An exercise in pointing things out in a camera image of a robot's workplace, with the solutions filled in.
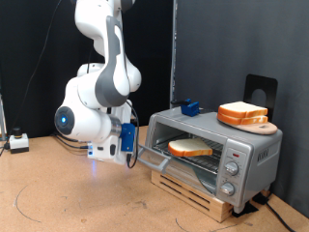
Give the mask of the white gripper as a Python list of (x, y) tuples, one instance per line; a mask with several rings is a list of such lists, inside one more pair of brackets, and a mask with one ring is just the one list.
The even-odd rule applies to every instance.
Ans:
[(135, 126), (130, 122), (132, 104), (125, 102), (112, 107), (108, 115), (110, 120), (110, 156), (118, 164), (127, 164), (133, 154)]

